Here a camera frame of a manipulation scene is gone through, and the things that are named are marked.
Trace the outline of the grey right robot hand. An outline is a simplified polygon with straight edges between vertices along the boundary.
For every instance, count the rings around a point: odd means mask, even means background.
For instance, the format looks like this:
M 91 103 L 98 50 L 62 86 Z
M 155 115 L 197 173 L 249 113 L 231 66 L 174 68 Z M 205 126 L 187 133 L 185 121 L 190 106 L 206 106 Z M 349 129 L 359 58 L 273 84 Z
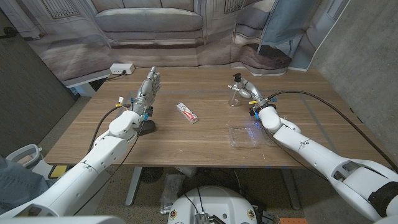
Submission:
M 239 82 L 235 82 L 233 85 L 228 85 L 228 87 L 239 93 L 243 98 L 257 101 L 258 106 L 264 106 L 267 104 L 267 101 L 261 92 L 254 84 L 247 81 L 245 78 L 240 78 Z

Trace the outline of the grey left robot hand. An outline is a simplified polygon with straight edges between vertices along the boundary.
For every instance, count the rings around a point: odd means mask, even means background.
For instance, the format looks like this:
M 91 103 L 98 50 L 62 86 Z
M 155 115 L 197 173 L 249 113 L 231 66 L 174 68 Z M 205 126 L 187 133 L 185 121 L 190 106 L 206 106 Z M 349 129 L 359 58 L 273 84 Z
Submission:
M 132 108 L 133 112 L 139 115 L 144 114 L 144 111 L 152 106 L 155 101 L 156 93 L 160 87 L 160 73 L 156 72 L 156 67 L 153 66 L 137 91 Z

